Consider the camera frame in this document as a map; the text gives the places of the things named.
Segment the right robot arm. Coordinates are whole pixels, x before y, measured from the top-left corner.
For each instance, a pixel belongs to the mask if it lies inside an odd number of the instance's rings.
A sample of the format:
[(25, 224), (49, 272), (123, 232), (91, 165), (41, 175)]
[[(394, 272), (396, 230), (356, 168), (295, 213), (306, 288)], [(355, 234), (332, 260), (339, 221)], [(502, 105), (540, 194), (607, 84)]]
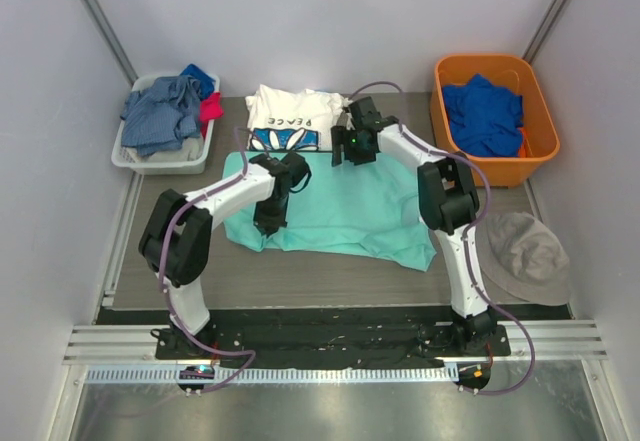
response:
[(497, 316), (476, 250), (480, 201), (470, 161), (429, 145), (396, 117), (382, 116), (370, 97), (345, 111), (351, 124), (331, 129), (332, 164), (362, 165), (384, 154), (416, 174), (419, 215), (439, 241), (450, 283), (452, 323), (444, 347), (477, 354), (496, 334)]

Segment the teal t shirt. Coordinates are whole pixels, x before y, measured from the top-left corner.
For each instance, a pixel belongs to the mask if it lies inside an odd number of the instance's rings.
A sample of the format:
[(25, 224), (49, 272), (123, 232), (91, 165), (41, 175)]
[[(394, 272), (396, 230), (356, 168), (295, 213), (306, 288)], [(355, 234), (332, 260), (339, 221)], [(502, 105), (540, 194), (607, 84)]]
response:
[(250, 205), (224, 221), (227, 239), (252, 251), (314, 251), (371, 257), (425, 272), (436, 249), (420, 220), (416, 175), (381, 154), (370, 164), (331, 165), (328, 153), (303, 154), (309, 184), (289, 198), (286, 222), (266, 237)]

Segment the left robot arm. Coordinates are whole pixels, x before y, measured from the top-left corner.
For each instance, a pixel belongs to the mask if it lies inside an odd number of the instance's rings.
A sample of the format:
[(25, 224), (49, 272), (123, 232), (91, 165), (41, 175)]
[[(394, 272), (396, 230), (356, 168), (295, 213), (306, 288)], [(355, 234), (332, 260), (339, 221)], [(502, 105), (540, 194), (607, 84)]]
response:
[(211, 318), (201, 275), (209, 260), (211, 235), (227, 218), (252, 205), (253, 227), (264, 237), (287, 226), (289, 196), (306, 188), (311, 170), (304, 157), (260, 154), (237, 173), (208, 187), (181, 194), (166, 190), (156, 201), (139, 242), (139, 253), (154, 271), (180, 332), (179, 349), (190, 359), (213, 349)]

